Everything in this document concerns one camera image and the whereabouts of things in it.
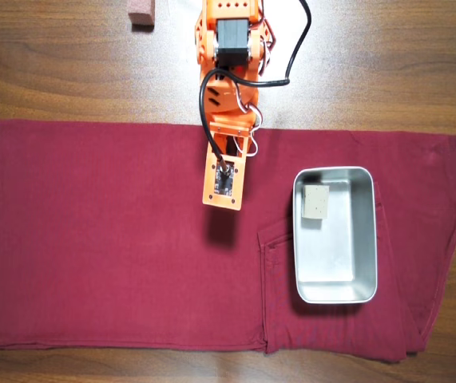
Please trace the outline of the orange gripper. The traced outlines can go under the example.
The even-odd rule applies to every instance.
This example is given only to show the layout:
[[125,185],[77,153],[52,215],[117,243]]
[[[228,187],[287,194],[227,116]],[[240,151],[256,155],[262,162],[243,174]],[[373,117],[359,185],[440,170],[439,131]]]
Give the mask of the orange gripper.
[[259,91],[246,82],[258,80],[256,68],[201,66],[198,101],[201,120],[255,120],[249,105],[257,106]]

